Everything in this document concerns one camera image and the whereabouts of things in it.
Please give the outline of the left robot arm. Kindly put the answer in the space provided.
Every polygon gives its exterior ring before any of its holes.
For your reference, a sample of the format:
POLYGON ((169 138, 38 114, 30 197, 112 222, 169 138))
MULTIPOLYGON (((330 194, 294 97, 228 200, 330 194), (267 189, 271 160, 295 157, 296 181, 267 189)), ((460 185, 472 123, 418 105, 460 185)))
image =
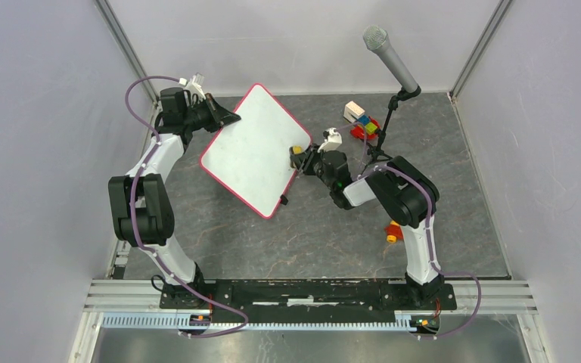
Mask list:
POLYGON ((176 240, 165 181, 194 132, 218 132, 241 117, 219 105, 210 93, 196 95, 181 86, 162 90, 160 103, 148 150, 124 176, 108 182, 113 229, 119 240, 138 248, 159 268, 165 307, 194 309, 211 298, 200 267, 176 240))

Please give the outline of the pink framed whiteboard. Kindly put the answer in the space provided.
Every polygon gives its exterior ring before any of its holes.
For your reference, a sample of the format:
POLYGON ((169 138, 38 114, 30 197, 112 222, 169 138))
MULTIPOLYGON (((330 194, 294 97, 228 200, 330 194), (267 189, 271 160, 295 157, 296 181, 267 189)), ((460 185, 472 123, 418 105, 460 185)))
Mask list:
POLYGON ((259 83, 251 86, 234 113, 200 155, 200 167, 264 219, 270 219, 292 184, 293 146, 308 147, 306 128, 259 83))

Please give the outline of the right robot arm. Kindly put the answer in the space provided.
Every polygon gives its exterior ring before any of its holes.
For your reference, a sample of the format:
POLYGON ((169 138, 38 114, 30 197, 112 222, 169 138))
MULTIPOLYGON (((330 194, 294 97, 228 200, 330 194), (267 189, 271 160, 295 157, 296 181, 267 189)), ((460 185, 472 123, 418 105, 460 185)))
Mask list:
POLYGON ((290 166, 317 177, 341 209, 377 200, 402 231, 407 255, 407 300, 415 308, 425 309, 437 299, 444 284, 433 232, 440 193, 430 179, 403 157, 377 164, 353 179, 345 153, 320 151, 315 144, 305 150, 291 147, 290 166))

